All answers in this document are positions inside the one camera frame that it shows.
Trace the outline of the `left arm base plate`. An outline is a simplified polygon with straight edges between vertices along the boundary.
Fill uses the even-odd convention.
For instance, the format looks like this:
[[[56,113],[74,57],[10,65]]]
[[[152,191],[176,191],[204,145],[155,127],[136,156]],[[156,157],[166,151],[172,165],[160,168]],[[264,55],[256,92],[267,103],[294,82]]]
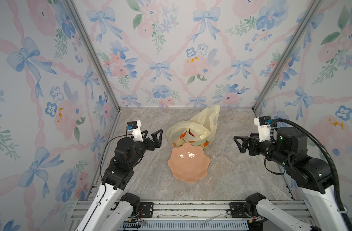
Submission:
[[[153,202],[140,202],[132,205],[131,218],[152,218],[154,203]]]

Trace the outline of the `pink scalloped plate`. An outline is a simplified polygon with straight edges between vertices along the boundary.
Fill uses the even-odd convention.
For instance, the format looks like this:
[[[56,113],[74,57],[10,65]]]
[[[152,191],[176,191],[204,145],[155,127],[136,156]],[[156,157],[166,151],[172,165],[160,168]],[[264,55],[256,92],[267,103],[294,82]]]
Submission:
[[[202,147],[185,143],[172,150],[167,164],[176,179],[194,183],[207,176],[210,158]]]

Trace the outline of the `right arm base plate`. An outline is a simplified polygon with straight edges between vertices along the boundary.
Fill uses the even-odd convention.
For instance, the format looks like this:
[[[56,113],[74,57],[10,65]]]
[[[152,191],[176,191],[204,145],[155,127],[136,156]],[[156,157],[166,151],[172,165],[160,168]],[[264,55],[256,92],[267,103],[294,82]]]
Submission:
[[[231,202],[229,203],[229,209],[227,210],[227,215],[232,218],[248,218],[247,214],[248,207],[245,202]]]

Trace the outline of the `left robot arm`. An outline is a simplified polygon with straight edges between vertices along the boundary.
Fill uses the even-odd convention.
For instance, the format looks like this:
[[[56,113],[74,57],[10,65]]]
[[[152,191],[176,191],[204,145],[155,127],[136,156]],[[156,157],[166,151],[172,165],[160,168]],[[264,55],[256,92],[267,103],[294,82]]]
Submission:
[[[138,218],[140,198],[124,190],[135,167],[147,151],[161,147],[163,130],[147,136],[148,132],[131,130],[131,136],[122,136],[117,142],[115,156],[100,175],[101,185],[88,211],[77,226],[78,231],[117,231],[129,218]]]

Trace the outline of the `yellow plastic bag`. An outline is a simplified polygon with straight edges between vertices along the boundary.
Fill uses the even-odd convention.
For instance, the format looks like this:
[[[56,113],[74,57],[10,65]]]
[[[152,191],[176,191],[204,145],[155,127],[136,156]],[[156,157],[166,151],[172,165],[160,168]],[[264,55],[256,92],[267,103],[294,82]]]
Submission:
[[[181,121],[171,126],[166,133],[167,141],[173,147],[184,144],[209,148],[216,135],[220,106],[214,105],[202,110],[188,121]]]

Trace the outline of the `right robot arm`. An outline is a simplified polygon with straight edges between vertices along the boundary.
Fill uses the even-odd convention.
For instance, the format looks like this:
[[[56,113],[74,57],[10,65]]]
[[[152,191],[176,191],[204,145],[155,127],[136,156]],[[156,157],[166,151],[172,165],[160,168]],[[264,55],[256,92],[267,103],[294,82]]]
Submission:
[[[235,136],[239,151],[250,156],[262,155],[283,167],[302,190],[315,225],[305,224],[287,212],[278,209],[260,193],[246,198],[246,213],[261,216],[287,231],[352,231],[352,223],[339,196],[339,179],[330,161],[307,154],[306,131],[281,127],[275,141],[261,141],[258,134]]]

